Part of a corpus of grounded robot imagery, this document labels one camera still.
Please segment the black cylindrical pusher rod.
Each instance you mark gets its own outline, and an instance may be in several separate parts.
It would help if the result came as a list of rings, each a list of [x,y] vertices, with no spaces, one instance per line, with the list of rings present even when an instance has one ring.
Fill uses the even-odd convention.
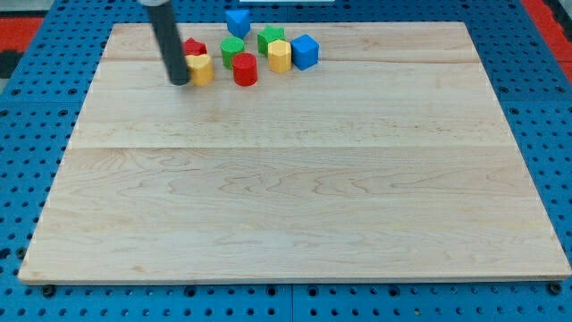
[[[145,8],[154,31],[165,70],[172,85],[190,81],[177,20],[171,0],[146,0]]]

